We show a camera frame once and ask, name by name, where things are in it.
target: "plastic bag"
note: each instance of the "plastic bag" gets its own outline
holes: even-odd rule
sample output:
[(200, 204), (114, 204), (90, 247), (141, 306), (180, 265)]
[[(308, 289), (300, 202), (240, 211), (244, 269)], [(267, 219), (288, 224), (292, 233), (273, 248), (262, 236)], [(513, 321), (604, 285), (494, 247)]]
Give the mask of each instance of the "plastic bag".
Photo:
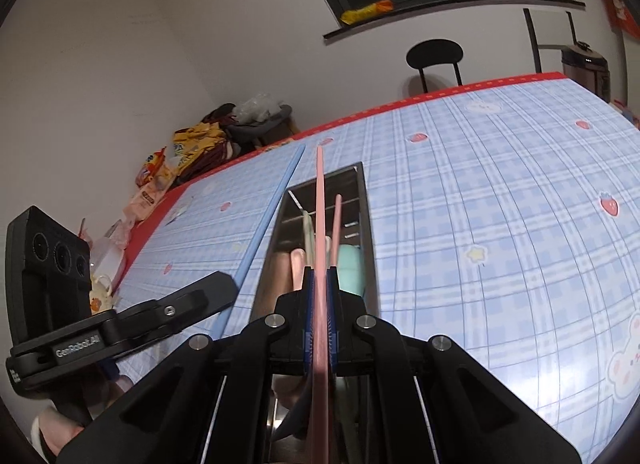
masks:
[(280, 111), (280, 103), (270, 94), (256, 94), (250, 100), (234, 108), (233, 114), (240, 124), (249, 124), (253, 121), (261, 123)]
[(183, 128), (174, 133), (174, 155), (178, 159), (180, 175), (201, 155), (226, 141), (226, 134), (218, 123), (199, 123), (193, 128)]
[(118, 219), (118, 221), (108, 229), (104, 236), (122, 250), (126, 249), (129, 245), (131, 230), (134, 225), (136, 225), (135, 216), (125, 216), (124, 220)]

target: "table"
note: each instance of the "table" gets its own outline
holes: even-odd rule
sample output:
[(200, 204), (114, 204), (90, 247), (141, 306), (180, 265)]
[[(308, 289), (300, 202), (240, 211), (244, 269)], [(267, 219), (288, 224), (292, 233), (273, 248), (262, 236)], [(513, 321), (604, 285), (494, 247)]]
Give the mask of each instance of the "table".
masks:
[[(234, 274), (283, 167), (304, 144), (287, 184), (313, 178), (322, 144), (326, 172), (363, 162), (382, 318), (449, 335), (593, 461), (640, 390), (638, 131), (554, 73), (425, 94), (296, 139), (170, 194), (134, 238), (119, 307)], [(272, 227), (228, 321), (124, 373), (139, 379), (193, 333), (238, 333)]]

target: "red tablecloth border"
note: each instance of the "red tablecloth border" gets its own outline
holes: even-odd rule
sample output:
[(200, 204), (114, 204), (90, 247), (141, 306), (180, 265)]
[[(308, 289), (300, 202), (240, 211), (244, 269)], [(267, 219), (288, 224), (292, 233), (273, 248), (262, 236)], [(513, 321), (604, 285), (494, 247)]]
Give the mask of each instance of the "red tablecloth border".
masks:
[[(388, 103), (386, 105), (381, 105), (379, 107), (370, 108), (369, 110), (364, 110), (363, 112), (358, 112), (356, 114), (352, 114), (346, 118), (340, 118), (335, 121), (331, 121), (327, 124), (321, 124), (320, 126), (316, 126), (310, 130), (305, 130), (304, 132), (300, 132), (289, 139), (285, 139), (279, 143), (275, 143), (271, 145), (272, 147), (279, 146), (280, 144), (284, 144), (285, 142), (289, 142), (291, 140), (303, 139), (304, 137), (309, 137), (314, 134), (318, 134), (320, 132), (326, 132), (327, 130), (331, 130), (336, 126), (342, 126), (343, 124), (353, 123), (353, 121), (357, 121), (360, 119), (371, 117), (375, 114), (379, 114), (381, 112), (388, 112), (390, 110), (395, 110), (396, 108), (407, 107), (408, 105), (415, 105), (416, 103), (421, 103), (425, 101), (431, 101), (434, 99), (445, 98), (448, 96), (454, 96), (456, 94), (463, 94), (465, 92), (474, 92), (482, 89), (503, 87), (507, 85), (517, 85), (522, 83), (531, 83), (533, 81), (546, 81), (546, 80), (554, 80), (554, 79), (565, 79), (566, 76), (559, 72), (547, 72), (542, 74), (527, 74), (524, 76), (512, 76), (509, 78), (501, 78), (489, 81), (482, 81), (479, 83), (472, 83), (470, 85), (463, 85), (461, 87), (451, 87), (442, 90), (438, 90), (436, 92), (429, 92), (428, 94), (421, 94), (419, 96), (414, 96), (412, 98), (407, 98), (405, 100), (396, 101), (393, 103)], [(143, 222), (140, 222), (133, 231), (131, 232), (131, 240), (129, 241), (129, 246), (126, 249), (126, 258), (127, 265), (125, 268), (124, 274), (127, 273), (129, 267), (133, 264), (135, 259), (137, 258), (140, 251), (145, 246), (146, 242), (149, 240), (149, 237), (153, 234), (156, 228), (162, 222), (162, 219), (166, 216), (166, 214), (171, 210), (177, 200), (181, 197), (184, 191), (194, 182), (199, 181), (205, 177), (211, 176), (214, 173), (217, 173), (222, 170), (226, 170), (231, 166), (239, 164), (242, 161), (248, 160), (256, 155), (260, 155), (262, 152), (267, 150), (271, 150), (272, 148), (257, 150), (256, 152), (251, 152), (250, 154), (244, 155), (242, 157), (238, 157), (222, 166), (215, 168), (214, 170), (208, 171), (203, 175), (181, 185), (177, 188), (168, 192), (162, 202), (158, 204), (158, 207), (151, 213), (148, 219)]]

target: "chair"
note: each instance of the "chair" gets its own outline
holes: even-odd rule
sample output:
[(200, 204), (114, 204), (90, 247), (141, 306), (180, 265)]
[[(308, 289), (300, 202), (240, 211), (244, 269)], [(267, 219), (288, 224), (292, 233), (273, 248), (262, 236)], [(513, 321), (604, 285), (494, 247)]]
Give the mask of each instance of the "chair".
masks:
[(458, 86), (462, 85), (458, 63), (462, 60), (464, 52), (455, 41), (451, 40), (427, 40), (411, 47), (406, 53), (406, 62), (409, 67), (420, 72), (424, 93), (428, 92), (427, 82), (424, 79), (424, 69), (433, 65), (451, 63), (456, 71)]

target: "snack package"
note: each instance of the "snack package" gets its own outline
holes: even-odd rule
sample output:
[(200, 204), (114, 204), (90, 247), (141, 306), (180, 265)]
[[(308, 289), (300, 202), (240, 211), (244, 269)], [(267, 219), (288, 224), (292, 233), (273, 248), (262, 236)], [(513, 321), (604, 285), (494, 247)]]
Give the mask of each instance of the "snack package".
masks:
[(356, 22), (368, 20), (369, 18), (383, 14), (384, 12), (393, 11), (393, 9), (394, 3), (391, 0), (380, 0), (375, 4), (369, 4), (361, 9), (345, 11), (340, 16), (340, 20), (347, 25), (352, 25)]
[(164, 148), (153, 152), (146, 158), (145, 163), (136, 175), (136, 185), (138, 187), (144, 186), (147, 182), (151, 181), (156, 172), (160, 169), (164, 163)]
[(218, 123), (198, 123), (193, 128), (183, 128), (174, 133), (174, 155), (178, 158), (180, 175), (200, 155), (226, 141), (226, 134)]
[(165, 161), (153, 178), (140, 188), (122, 210), (127, 217), (143, 221), (156, 208), (177, 175), (180, 158), (172, 157)]

